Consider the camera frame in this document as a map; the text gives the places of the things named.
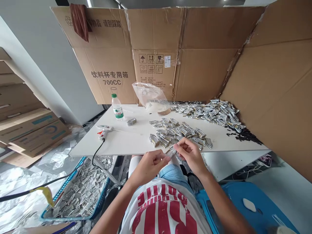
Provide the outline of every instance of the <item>stacked cardboard boxes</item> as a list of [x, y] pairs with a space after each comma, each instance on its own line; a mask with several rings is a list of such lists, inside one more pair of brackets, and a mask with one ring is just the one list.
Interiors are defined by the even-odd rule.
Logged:
[[14, 74], [6, 63], [10, 59], [0, 47], [0, 146], [17, 152], [10, 161], [35, 162], [69, 131]]
[[310, 0], [88, 8], [89, 43], [74, 32], [69, 7], [52, 11], [98, 104], [110, 104], [116, 91], [122, 103], [137, 103], [135, 81], [161, 87], [169, 100], [221, 96], [240, 109], [252, 133], [312, 182], [311, 8]]

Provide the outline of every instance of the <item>denim shorts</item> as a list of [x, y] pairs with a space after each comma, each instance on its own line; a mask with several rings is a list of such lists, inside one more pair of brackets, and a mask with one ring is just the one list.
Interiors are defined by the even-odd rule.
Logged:
[[166, 165], [160, 172], [158, 178], [163, 178], [165, 180], [170, 181], [171, 183], [181, 185], [190, 191], [191, 194], [194, 195], [193, 190], [189, 186], [187, 180], [185, 179], [181, 168], [175, 164]]

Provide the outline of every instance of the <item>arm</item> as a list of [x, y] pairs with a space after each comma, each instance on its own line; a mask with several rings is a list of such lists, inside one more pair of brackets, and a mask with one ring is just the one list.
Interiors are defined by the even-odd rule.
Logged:
[[144, 154], [124, 187], [109, 205], [99, 221], [95, 224], [90, 234], [116, 234], [123, 215], [125, 214], [136, 189], [155, 178], [159, 171], [167, 165], [169, 161], [170, 158], [166, 157], [160, 149]]
[[193, 173], [200, 179], [226, 233], [255, 233], [253, 228], [226, 196], [203, 162], [199, 148], [183, 138], [174, 148], [186, 160]]

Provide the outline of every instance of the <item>black cable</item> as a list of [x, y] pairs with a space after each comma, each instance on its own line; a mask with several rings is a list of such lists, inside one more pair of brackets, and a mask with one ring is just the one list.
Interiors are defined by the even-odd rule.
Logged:
[[95, 155], [97, 154], [98, 150], [102, 147], [102, 145], [103, 145], [104, 142], [105, 142], [105, 138], [103, 139], [102, 144], [101, 144], [100, 147], [95, 151], [95, 153], [94, 153], [94, 155], [93, 155], [93, 157], [92, 157], [92, 165], [98, 167], [100, 170], [102, 170], [102, 168], [100, 168], [98, 165], [95, 165], [94, 162], [93, 162], [93, 159], [94, 159]]
[[[96, 152], [94, 153], [93, 158], [92, 158], [92, 165], [98, 167], [99, 169], [101, 169], [101, 168], [93, 163], [93, 159], [94, 159], [94, 156], [97, 154], [98, 150], [99, 150], [99, 149], [101, 148], [101, 146], [103, 145], [104, 141], [105, 141], [105, 139], [103, 139], [102, 144], [101, 144], [100, 147], [96, 150]], [[47, 183], [45, 183], [45, 184], [43, 184], [43, 185], [40, 185], [40, 186], [35, 187], [35, 188], [33, 188], [33, 189], [30, 189], [30, 190], [28, 190], [28, 191], [1, 197], [1, 198], [0, 198], [0, 202], [8, 201], [8, 200], [11, 200], [11, 199], [14, 199], [14, 198], [18, 198], [18, 197], [27, 195], [27, 194], [31, 193], [33, 190], [35, 190], [35, 189], [37, 189], [37, 188], [45, 187], [45, 186], [48, 186], [49, 184], [52, 184], [52, 183], [54, 183], [54, 182], [56, 182], [56, 181], [58, 181], [58, 180], [67, 178], [67, 177], [69, 177], [71, 174], [73, 174], [75, 171], [77, 171], [77, 170], [79, 169], [79, 167], [78, 167], [78, 168], [75, 168], [70, 174], [68, 174], [68, 175], [66, 175], [66, 176], [57, 178], [57, 179], [55, 179], [55, 180], [51, 180], [50, 182], [47, 182]]]
[[11, 199], [14, 199], [14, 198], [18, 198], [18, 197], [27, 195], [27, 194], [29, 194], [31, 191], [33, 191], [33, 190], [35, 190], [35, 189], [37, 189], [37, 188], [45, 187], [45, 186], [48, 186], [49, 184], [52, 184], [52, 183], [54, 183], [54, 182], [56, 182], [56, 181], [58, 181], [58, 180], [67, 178], [67, 177], [69, 177], [71, 174], [73, 174], [76, 170], [78, 170], [79, 167], [78, 167], [78, 168], [75, 168], [70, 174], [68, 174], [68, 175], [66, 175], [66, 176], [57, 178], [57, 179], [55, 179], [55, 180], [51, 180], [51, 181], [49, 181], [49, 182], [47, 182], [47, 183], [45, 183], [45, 184], [43, 184], [43, 185], [40, 185], [40, 186], [38, 186], [38, 187], [33, 188], [33, 189], [27, 190], [27, 191], [25, 191], [25, 192], [16, 193], [16, 194], [12, 194], [12, 195], [8, 195], [8, 196], [1, 197], [1, 198], [0, 198], [0, 202], [8, 201], [8, 200], [11, 200]]

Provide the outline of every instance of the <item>yellow tag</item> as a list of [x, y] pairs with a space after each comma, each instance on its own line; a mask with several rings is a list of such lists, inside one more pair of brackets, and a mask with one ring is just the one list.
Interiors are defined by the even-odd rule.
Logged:
[[36, 190], [42, 190], [42, 193], [45, 196], [47, 202], [54, 208], [54, 202], [53, 202], [51, 190], [48, 187], [39, 187], [39, 188], [31, 190], [30, 192], [34, 192]]

